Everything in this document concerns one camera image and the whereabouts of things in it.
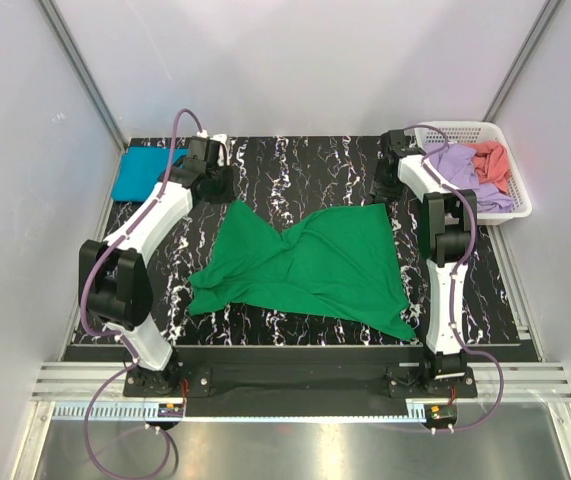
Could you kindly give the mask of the green t-shirt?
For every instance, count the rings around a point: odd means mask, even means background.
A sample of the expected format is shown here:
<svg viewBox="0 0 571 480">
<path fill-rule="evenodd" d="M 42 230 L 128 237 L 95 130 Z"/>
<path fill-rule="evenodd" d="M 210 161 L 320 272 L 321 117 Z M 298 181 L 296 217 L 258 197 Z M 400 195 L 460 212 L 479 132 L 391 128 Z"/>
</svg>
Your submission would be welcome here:
<svg viewBox="0 0 571 480">
<path fill-rule="evenodd" d="M 402 318 L 410 302 L 382 204 L 318 210 L 277 231 L 235 201 L 190 283 L 192 315 L 243 303 L 358 322 L 402 341 L 416 336 Z"/>
</svg>

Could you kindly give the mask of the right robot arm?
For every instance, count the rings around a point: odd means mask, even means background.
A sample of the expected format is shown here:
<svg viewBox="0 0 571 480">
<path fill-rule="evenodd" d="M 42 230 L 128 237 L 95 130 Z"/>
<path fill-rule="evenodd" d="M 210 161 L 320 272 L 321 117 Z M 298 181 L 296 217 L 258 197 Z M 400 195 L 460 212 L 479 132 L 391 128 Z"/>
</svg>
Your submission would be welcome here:
<svg viewBox="0 0 571 480">
<path fill-rule="evenodd" d="M 370 190 L 375 202 L 395 201 L 404 189 L 421 202 L 417 238 L 429 273 L 430 319 L 418 375 L 422 390 L 435 397 L 466 373 L 463 290 L 477 235 L 475 192 L 446 180 L 431 162 L 450 146 L 440 136 L 443 143 L 426 152 L 411 143 L 408 129 L 383 133 Z"/>
</svg>

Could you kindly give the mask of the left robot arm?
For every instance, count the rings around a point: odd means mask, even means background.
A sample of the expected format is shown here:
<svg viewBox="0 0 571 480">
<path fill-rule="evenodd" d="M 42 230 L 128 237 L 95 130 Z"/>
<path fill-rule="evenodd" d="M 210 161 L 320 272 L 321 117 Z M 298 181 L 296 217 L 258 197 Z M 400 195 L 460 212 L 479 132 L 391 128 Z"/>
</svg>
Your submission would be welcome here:
<svg viewBox="0 0 571 480">
<path fill-rule="evenodd" d="M 101 336 L 118 338 L 136 366 L 147 370 L 146 384 L 161 396 L 180 386 L 181 372 L 170 365 L 173 349 L 152 316 L 149 261 L 174 226 L 201 201 L 229 203 L 234 198 L 229 138 L 200 132 L 188 151 L 162 172 L 148 198 L 118 230 L 101 241 L 88 240 L 79 250 L 81 324 L 98 318 Z"/>
</svg>

